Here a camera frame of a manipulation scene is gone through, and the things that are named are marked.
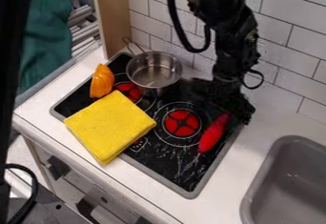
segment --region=sink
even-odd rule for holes
[[[244,224],[325,224],[326,148],[286,136],[272,146],[240,207]]]

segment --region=red burner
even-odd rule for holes
[[[198,116],[187,110],[170,112],[164,122],[168,133],[177,137],[193,136],[199,130]]]
[[[133,103],[137,103],[142,95],[141,89],[133,82],[119,83],[115,88],[125,94]]]

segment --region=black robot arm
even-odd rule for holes
[[[259,71],[253,70],[260,54],[257,51],[257,22],[254,13],[246,6],[246,0],[188,0],[190,11],[205,23],[205,45],[194,48],[187,39],[179,21],[175,0],[168,0],[169,11],[175,31],[185,49],[190,52],[203,52],[211,43],[211,30],[215,32],[217,61],[213,68],[212,82],[196,80],[192,83],[192,94],[211,97],[210,102],[226,110],[233,111],[248,123],[255,108],[240,92],[244,85],[257,89],[264,81]],[[252,72],[261,77],[259,84],[249,87],[244,82],[245,74]],[[202,88],[209,87],[205,93]]]

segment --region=pot handle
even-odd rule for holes
[[[138,47],[142,52],[145,52],[145,51],[143,50],[143,48],[141,48],[140,45],[134,43],[134,42],[131,40],[130,37],[125,36],[125,37],[122,38],[122,41],[126,44],[126,47],[127,47],[128,51],[129,51],[130,53],[132,53],[133,55],[136,55],[136,54],[132,51],[131,44],[136,45],[136,46],[137,46],[137,47]]]

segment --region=red toy pepper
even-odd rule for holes
[[[220,140],[225,132],[227,123],[231,116],[228,113],[220,115],[213,124],[204,132],[199,141],[199,152],[206,153],[210,151]]]

